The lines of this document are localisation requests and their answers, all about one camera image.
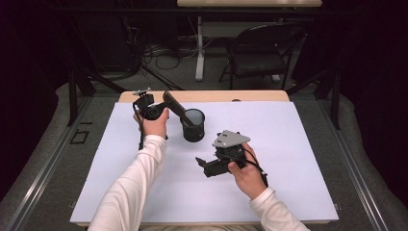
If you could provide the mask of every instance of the black cable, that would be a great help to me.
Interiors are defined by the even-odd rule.
[[[194,42],[189,42],[189,44],[190,44],[189,49],[182,49],[182,50],[187,50],[186,54],[183,54],[181,56],[182,59],[192,58],[195,55],[195,53],[197,52],[197,43],[198,43],[197,39]]]
[[[145,64],[150,64],[151,62],[152,62],[152,60],[153,60],[153,49],[152,49],[152,47],[151,47],[151,45],[145,45],[146,47],[143,49],[144,50],[144,52],[143,52],[143,55],[142,55],[142,57],[143,57],[143,62],[145,63]]]
[[[144,43],[144,46],[146,46],[147,48],[145,47],[144,49],[141,49],[141,50],[144,50],[144,51],[145,51],[146,49],[149,49],[149,50],[150,50],[149,53],[152,54],[153,51],[151,50],[151,46],[145,44],[145,42],[143,42],[143,43]],[[176,90],[184,90],[184,89],[178,87],[176,84],[174,84],[174,83],[173,83],[172,81],[170,81],[169,79],[167,79],[167,78],[166,78],[165,76],[163,76],[160,72],[158,72],[158,71],[156,71],[156,70],[150,68],[150,67],[148,66],[148,64],[152,61],[152,55],[147,56],[147,55],[146,55],[146,52],[141,52],[141,50],[140,50],[140,56],[141,56],[141,62],[142,62],[142,64],[140,65],[140,71],[141,71],[141,73],[143,74],[143,76],[146,76],[147,73],[151,74],[151,75],[152,75],[153,77],[155,77],[157,80],[159,80],[160,82],[162,82],[163,84],[165,84],[165,86],[167,86],[169,90],[173,90],[173,89],[176,89]]]
[[[232,161],[244,162],[244,163],[250,164],[252,166],[255,166],[259,170],[259,172],[261,174],[261,178],[264,181],[265,186],[268,187],[268,180],[267,180],[268,174],[266,172],[264,172],[264,170],[257,164],[258,161],[256,161],[255,158],[254,159],[255,159],[256,163],[253,163],[253,162],[248,161],[248,160],[243,160],[243,159],[240,159],[240,158],[230,157],[230,156],[227,156],[227,155],[221,155],[220,157],[226,158],[226,159],[229,159],[229,160],[232,160]]]
[[[179,57],[179,56],[176,56],[176,58],[177,58],[177,64],[176,64],[176,65],[174,65],[174,66],[172,66],[172,67],[168,67],[168,68],[160,67],[159,64],[158,64],[158,60],[159,60],[160,57],[161,57],[161,56],[156,56],[156,60],[155,60],[155,65],[156,65],[156,67],[158,67],[160,70],[171,70],[171,69],[174,69],[175,67],[177,67],[177,66],[180,64],[180,57]]]
[[[143,138],[144,138],[144,131],[143,131],[143,119],[140,118],[139,111],[136,109],[136,102],[133,103],[133,111],[135,111],[135,115],[138,118],[139,130],[140,130],[140,142],[139,142],[139,150],[143,149]]]
[[[256,164],[259,165],[258,159],[256,159],[255,155],[252,152],[250,152],[249,150],[246,150],[245,148],[243,150],[248,152],[252,156],[252,158],[255,160]]]

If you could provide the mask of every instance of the hand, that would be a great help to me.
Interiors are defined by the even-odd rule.
[[[247,143],[243,143],[242,147],[245,149],[246,160],[256,163],[252,155],[246,151],[250,151],[255,156],[255,152],[252,147],[250,147]],[[228,169],[234,175],[238,188],[249,196],[251,200],[258,197],[258,195],[260,195],[267,188],[262,180],[261,173],[253,165],[246,164],[245,167],[240,168],[238,167],[237,163],[231,162],[228,164]]]
[[[135,121],[143,126],[144,135],[157,135],[163,138],[166,138],[166,122],[169,118],[168,108],[165,108],[156,120],[148,120],[141,118],[141,121],[138,120],[136,115],[133,115]]]

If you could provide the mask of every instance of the black curtain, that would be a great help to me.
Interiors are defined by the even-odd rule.
[[[408,205],[406,8],[403,1],[324,3],[326,9],[358,10],[362,16],[352,20],[317,20],[293,78],[303,81],[345,54],[341,93],[355,106],[363,146],[390,190]],[[356,28],[358,33],[351,35],[349,32]]]
[[[0,199],[51,121],[58,105],[55,90],[67,82],[67,65],[51,21],[37,1],[0,3]]]

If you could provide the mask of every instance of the black handheld controller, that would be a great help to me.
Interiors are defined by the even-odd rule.
[[[135,105],[138,106],[140,110],[139,115],[142,116],[143,118],[148,119],[148,120],[156,120],[162,114],[163,110],[166,107],[166,104],[161,103],[161,104],[153,105],[154,97],[153,97],[153,94],[147,93],[149,90],[150,89],[137,91],[136,93],[139,95],[140,98],[138,98],[133,103],[133,105],[134,107]]]
[[[171,109],[176,115],[180,116],[184,121],[186,121],[189,125],[194,125],[185,114],[186,109],[181,106],[181,104],[168,92],[167,90],[163,93],[163,103],[154,105],[154,97],[153,94],[148,94],[147,90],[139,90],[136,91],[134,94],[139,95],[139,99],[137,99],[133,104],[138,106],[139,108],[139,115],[148,120],[156,120],[160,117],[163,110],[168,107]]]
[[[228,164],[232,161],[237,163],[240,168],[243,168],[245,167],[246,157],[241,143],[248,141],[250,141],[250,138],[242,136],[240,133],[225,130],[218,133],[216,140],[213,142],[217,159],[208,163],[197,157],[195,157],[195,160],[199,166],[204,168],[204,174],[207,177],[228,172]]]

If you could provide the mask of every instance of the white table leg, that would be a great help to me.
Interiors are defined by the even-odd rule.
[[[198,17],[197,23],[197,38],[198,38],[198,57],[197,57],[197,68],[195,71],[195,81],[203,80],[204,72],[204,50],[203,50],[203,29],[202,29],[202,18]]]

